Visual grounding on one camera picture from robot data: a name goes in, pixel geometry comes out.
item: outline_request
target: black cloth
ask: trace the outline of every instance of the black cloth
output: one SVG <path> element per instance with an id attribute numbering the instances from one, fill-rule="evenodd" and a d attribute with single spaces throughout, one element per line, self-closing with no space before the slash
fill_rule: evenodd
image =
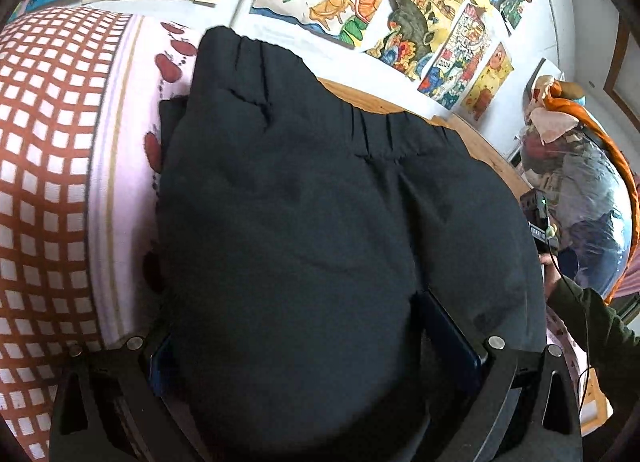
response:
<path id="1" fill-rule="evenodd" d="M 508 187 L 455 132 L 370 114 L 293 53 L 209 30 L 159 189 L 175 355 L 238 452 L 410 460 L 428 419 L 412 295 L 542 351 L 542 275 Z"/>
<path id="2" fill-rule="evenodd" d="M 601 462 L 635 462 L 640 450 L 640 401 L 636 402 L 613 446 Z"/>
<path id="3" fill-rule="evenodd" d="M 169 143 L 174 135 L 174 130 L 178 123 L 184 117 L 187 110 L 187 102 L 189 97 L 186 95 L 178 95 L 171 101 L 161 100 L 158 106 L 160 114 L 160 158 L 161 164 L 166 160 L 166 152 L 169 149 Z"/>

